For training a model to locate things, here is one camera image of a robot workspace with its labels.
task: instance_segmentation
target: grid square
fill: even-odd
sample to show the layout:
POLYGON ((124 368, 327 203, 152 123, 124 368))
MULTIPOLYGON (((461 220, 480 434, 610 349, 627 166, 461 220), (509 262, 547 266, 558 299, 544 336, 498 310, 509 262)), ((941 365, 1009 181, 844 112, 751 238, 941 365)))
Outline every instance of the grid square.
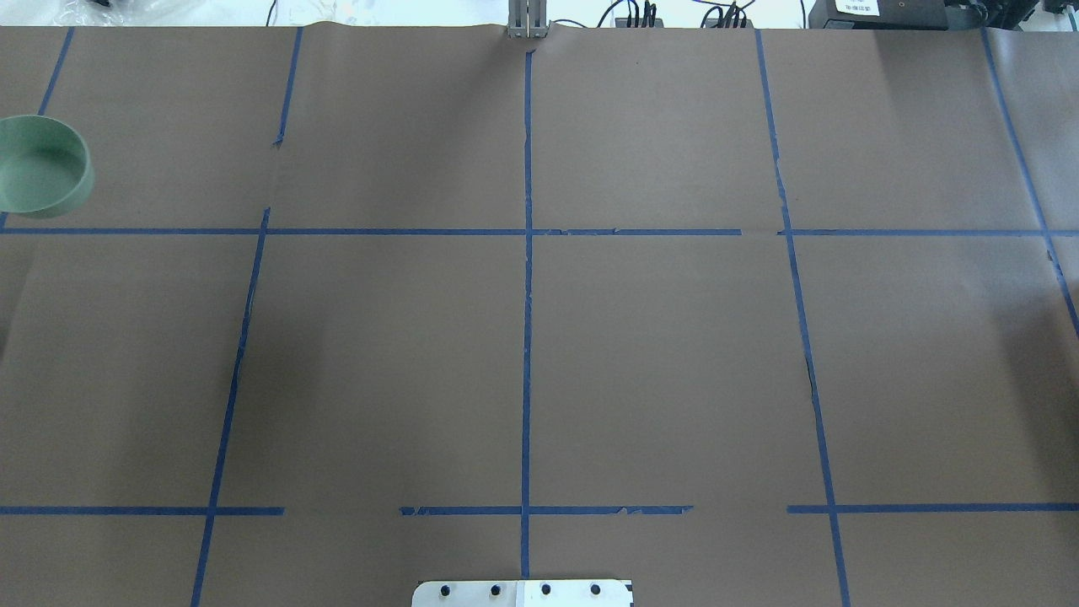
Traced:
POLYGON ((516 580, 515 516, 289 511, 215 523, 204 607, 410 605, 428 580, 516 580))
POLYGON ((531 544, 532 579, 631 579, 638 605, 838 604, 827 516, 715 505, 674 518, 541 516, 531 544))
POLYGON ((187 607, 203 519, 9 516, 0 526, 5 607, 187 607))
POLYGON ((1042 238, 797 248, 837 501, 1079 499, 1077 343, 1042 238))
POLYGON ((906 607, 1071 607, 1076 513, 843 518, 850 602, 906 607))
POLYGON ((534 505, 824 499, 782 238, 535 250, 534 505))
POLYGON ((1079 97, 1079 79, 1069 61, 1079 37, 1049 32, 987 30, 1000 87, 1035 190, 1051 229, 1079 227, 1075 192, 1079 174, 1064 158, 1079 155, 1079 122, 1061 109, 1062 99, 1079 97))
POLYGON ((0 118, 38 113, 67 31, 60 28, 5 27, 0 36, 0 118))
POLYGON ((0 238, 5 506, 205 506, 254 250, 0 238))
MULTIPOLYGON (((293 37, 285 28, 79 29, 49 115, 86 139, 97 181, 85 205, 47 224, 252 226, 270 199, 293 37)), ((43 92, 35 91, 39 102, 43 92)), ((8 224, 42 222, 13 216, 8 224)))
POLYGON ((523 227, 523 42, 497 26, 354 33, 304 30, 278 220, 523 227))
POLYGON ((1038 227, 978 31, 764 41, 795 226, 1038 227))
POLYGON ((221 503, 520 503, 522 258, 520 237, 272 236, 221 503))
POLYGON ((557 28, 544 39, 537 226, 782 227, 753 32, 714 33, 557 28))

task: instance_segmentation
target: plastic bag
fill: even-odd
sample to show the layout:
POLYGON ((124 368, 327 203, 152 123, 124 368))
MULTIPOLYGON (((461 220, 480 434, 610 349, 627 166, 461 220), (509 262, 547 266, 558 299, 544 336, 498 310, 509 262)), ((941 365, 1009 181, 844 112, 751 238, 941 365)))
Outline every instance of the plastic bag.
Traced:
POLYGON ((205 0, 69 0, 56 25, 159 25, 181 20, 205 0))

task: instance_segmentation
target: black device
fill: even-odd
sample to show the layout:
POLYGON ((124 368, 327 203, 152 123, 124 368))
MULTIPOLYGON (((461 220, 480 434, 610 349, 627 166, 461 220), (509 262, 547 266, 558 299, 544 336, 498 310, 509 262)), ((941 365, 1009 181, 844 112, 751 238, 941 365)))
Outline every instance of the black device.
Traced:
POLYGON ((947 29, 944 0, 817 0, 815 29, 947 29))
MULTIPOLYGON (((631 18, 627 18, 627 17, 615 17, 614 18, 614 26, 615 27, 638 27, 637 25, 633 25, 633 24, 634 24, 634 22, 631 18)), ((664 26, 664 19, 657 18, 655 20, 652 20, 650 18, 648 19, 648 25, 641 25, 640 27, 663 27, 663 26, 664 26)))

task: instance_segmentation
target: black cable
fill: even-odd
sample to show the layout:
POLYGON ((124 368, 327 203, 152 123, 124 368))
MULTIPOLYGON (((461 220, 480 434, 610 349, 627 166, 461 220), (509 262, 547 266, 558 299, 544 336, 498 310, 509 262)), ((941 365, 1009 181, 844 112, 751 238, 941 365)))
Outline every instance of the black cable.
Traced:
POLYGON ((723 17, 723 27, 726 28, 734 27, 734 19, 737 14, 738 14, 738 3, 732 2, 730 8, 727 9, 726 16, 723 17))
POLYGON ((270 4, 270 12, 267 13, 267 27, 270 27, 270 19, 273 17, 273 11, 277 8, 277 0, 273 0, 273 4, 270 4))
POLYGON ((721 17, 723 16, 723 6, 720 6, 719 4, 716 4, 716 5, 712 6, 711 9, 709 9, 707 13, 705 13, 705 17, 702 19, 700 19, 700 27, 705 27, 705 26, 708 25, 708 17, 712 16, 712 11, 719 11, 720 12, 720 16, 721 17))
MULTIPOLYGON (((603 27, 603 20, 606 19, 606 16, 611 14, 611 11, 613 11, 615 6, 617 6, 618 4, 622 4, 623 2, 629 2, 630 8, 631 9, 636 8, 637 9, 637 14, 638 14, 638 16, 640 16, 640 14, 641 14, 641 6, 640 6, 640 4, 637 3, 637 0, 616 0, 614 4, 611 4, 610 6, 607 6, 606 11, 603 11, 603 16, 600 17, 600 23, 597 24, 596 27, 603 27)), ((626 25, 629 25, 629 22, 631 22, 632 18, 633 18, 632 16, 627 17, 627 19, 629 19, 629 20, 626 23, 626 25)))

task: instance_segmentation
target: grid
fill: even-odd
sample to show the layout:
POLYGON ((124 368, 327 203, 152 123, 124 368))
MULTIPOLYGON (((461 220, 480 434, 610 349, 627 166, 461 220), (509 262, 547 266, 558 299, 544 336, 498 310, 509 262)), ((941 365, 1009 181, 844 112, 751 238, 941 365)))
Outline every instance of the grid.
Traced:
MULTIPOLYGON (((65 58, 70 47, 74 29, 68 30, 63 47, 56 61, 55 69, 50 80, 47 89, 43 96, 39 114, 44 114, 47 110, 49 101, 60 75, 65 58)), ((298 28, 293 51, 291 55, 291 67, 288 82, 285 88, 285 99, 282 108, 281 128, 274 144, 279 146, 285 140, 286 126, 288 121, 289 105, 292 96, 297 64, 302 46, 303 28, 298 28)), ((839 588, 839 599, 845 607, 851 604, 850 592, 847 581, 846 564, 843 555, 843 540, 841 535, 841 516, 870 514, 870 513, 976 513, 976 512, 1079 512, 1079 503, 1070 502, 1000 502, 1000 503, 870 503, 870 505, 845 505, 837 503, 832 482, 832 470, 829 460, 828 441, 822 413, 821 399, 817 388, 817 372, 814 362, 812 343, 810 340, 810 323, 807 319, 805 301, 803 295, 802 277, 798 270, 798 258, 796 252, 796 240, 802 237, 814 236, 882 236, 882 237, 937 237, 937 236, 991 236, 991 237, 1041 237, 1049 251, 1053 264, 1053 271, 1057 278, 1062 296, 1067 307, 1073 329, 1079 336, 1079 316, 1077 316, 1075 303, 1073 301, 1067 280, 1061 267, 1061 262, 1053 243, 1053 236, 1071 237, 1079 235, 1079 230, 1051 230, 1046 221, 1041 203, 1035 191, 1033 180, 1023 154, 1022 147, 1015 135, 1011 115, 1000 87, 997 77, 997 69, 994 61, 993 51, 989 45, 985 30, 982 31, 982 42, 985 51, 986 63, 991 72, 996 101, 1002 113, 1008 135, 1014 148, 1016 161, 1023 176, 1024 185, 1029 195, 1029 202, 1038 219, 1038 230, 911 230, 911 229, 795 229, 791 219, 788 205, 788 193, 780 170, 780 144, 777 134, 776 121, 773 112, 771 94, 769 89, 767 65, 765 60, 765 49, 761 32, 755 31, 756 51, 761 72, 761 84, 764 94, 764 111, 770 136, 771 153, 775 166, 776 184, 779 197, 782 202, 781 212, 783 219, 783 230, 776 235, 783 237, 790 262, 790 274, 794 294, 795 307, 798 317, 801 342, 804 350, 806 373, 808 375, 811 402, 815 416, 815 431, 817 436, 818 456, 822 474, 822 483, 825 495, 824 505, 792 505, 787 511, 792 515, 828 515, 832 544, 835 558, 835 569, 839 588)), ((521 577, 530 577, 530 521, 532 516, 597 516, 612 514, 648 515, 648 516, 679 516, 691 512, 693 506, 669 506, 669 505, 615 505, 615 506, 537 506, 531 499, 531 363, 532 363, 532 264, 533 238, 535 237, 563 237, 563 236, 740 236, 739 229, 558 229, 558 227, 536 227, 532 220, 532 64, 534 51, 524 54, 524 108, 523 127, 525 133, 524 141, 524 183, 523 183, 523 212, 524 229, 392 229, 392 227, 276 227, 270 226, 271 210, 269 208, 262 215, 261 224, 258 227, 6 227, 4 225, 6 213, 0 216, 0 233, 9 234, 141 234, 141 235, 257 235, 257 246, 251 265, 250 279, 248 282, 247 296, 244 307, 243 322, 238 336, 236 357, 232 371, 232 381, 229 392, 229 400, 226 406, 224 420, 221 429, 220 444, 217 453, 217 460, 214 471, 214 480, 209 498, 205 508, 190 507, 32 507, 32 506, 4 506, 0 507, 0 515, 109 515, 109 516, 200 516, 204 518, 205 526, 200 554, 197 557, 195 580, 192 589, 191 605, 197 606, 201 602, 201 593, 205 578, 205 571, 209 563, 210 546, 214 533, 214 523, 217 516, 283 516, 285 508, 281 507, 220 507, 218 496, 221 488, 224 464, 228 454, 229 439, 232 431, 232 422, 235 411, 236 397, 240 391, 241 369, 246 353, 248 332, 250 327, 252 305, 258 285, 259 273, 262 264, 262 252, 268 236, 285 235, 384 235, 384 236, 409 236, 409 235, 464 235, 464 236, 501 236, 501 237, 522 237, 525 244, 524 258, 524 284, 523 284, 523 353, 522 353, 522 394, 521 394, 521 503, 516 506, 480 506, 480 507, 459 507, 459 506, 421 506, 401 507, 400 515, 404 518, 416 516, 514 516, 520 519, 520 571, 521 577)))

